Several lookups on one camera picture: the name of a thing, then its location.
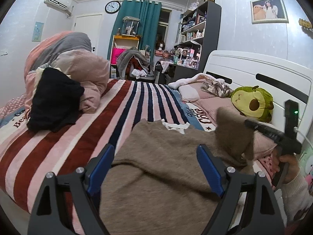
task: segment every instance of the striped blanket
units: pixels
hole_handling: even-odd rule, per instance
[[[203,116],[201,124],[191,115],[177,91],[144,82],[109,81],[96,113],[82,114],[75,125],[57,133],[29,131],[24,101],[23,95],[0,110],[0,188],[29,213],[47,172],[73,172],[97,156],[107,143],[118,151],[141,119],[189,122],[200,130],[211,124]]]

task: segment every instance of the glass display case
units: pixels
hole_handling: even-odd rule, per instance
[[[124,24],[122,29],[122,35],[137,36],[140,19],[136,17],[126,16],[123,18],[123,22]]]
[[[204,0],[187,0],[187,7],[184,15],[188,15],[191,11],[194,11],[199,6],[203,5]]]

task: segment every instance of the blue gripper pad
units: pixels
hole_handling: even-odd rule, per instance
[[[113,162],[115,155],[115,149],[112,145],[107,144],[100,154],[96,157],[90,160],[90,162],[93,160],[94,164],[92,165],[93,167],[91,168],[91,173],[88,174],[87,170],[87,175],[89,177],[89,186],[87,188],[87,192],[89,195],[93,195],[97,192],[100,191],[102,182],[108,173],[111,163]]]
[[[222,160],[214,157],[204,144],[197,148],[197,160],[212,191],[222,197],[227,187],[226,167]]]

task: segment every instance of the white door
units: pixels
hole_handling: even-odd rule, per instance
[[[102,15],[102,13],[78,15],[73,26],[73,31],[88,35],[91,41],[91,52],[95,54],[97,54]]]

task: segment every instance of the pink bag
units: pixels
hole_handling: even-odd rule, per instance
[[[116,65],[116,61],[120,54],[122,54],[126,48],[113,48],[112,49],[112,55],[111,55],[111,64]]]

